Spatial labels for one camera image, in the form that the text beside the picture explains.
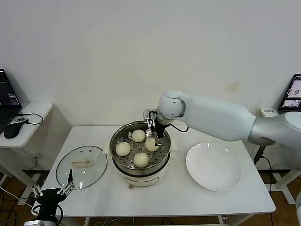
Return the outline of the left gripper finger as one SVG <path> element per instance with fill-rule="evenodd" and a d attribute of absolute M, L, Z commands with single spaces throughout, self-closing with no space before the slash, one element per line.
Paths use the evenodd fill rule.
<path fill-rule="evenodd" d="M 32 192 L 35 197 L 42 197 L 44 195 L 39 185 L 32 186 Z"/>
<path fill-rule="evenodd" d="M 75 185 L 74 185 L 74 182 L 73 182 L 72 169 L 70 169 L 66 185 L 63 185 L 62 188 L 59 189 L 57 194 L 69 195 L 73 191 L 74 187 L 75 187 Z"/>

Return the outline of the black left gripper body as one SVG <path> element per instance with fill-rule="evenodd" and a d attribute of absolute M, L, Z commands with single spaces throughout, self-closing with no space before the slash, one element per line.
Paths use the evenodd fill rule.
<path fill-rule="evenodd" d="M 56 205 L 56 207 L 61 210 L 62 207 L 59 203 L 63 202 L 67 198 L 67 195 L 57 194 L 59 189 L 60 188 L 51 188 L 42 190 L 44 195 L 42 197 L 36 197 L 38 205 L 36 205 L 35 208 L 46 206 L 48 209 L 52 209 Z"/>

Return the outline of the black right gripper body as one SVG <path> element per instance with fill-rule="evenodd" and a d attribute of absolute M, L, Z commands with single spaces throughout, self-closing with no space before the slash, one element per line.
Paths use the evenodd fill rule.
<path fill-rule="evenodd" d="M 154 131 L 157 134 L 158 138 L 163 138 L 164 130 L 169 126 L 169 120 L 164 118 L 161 113 L 154 113 Z"/>

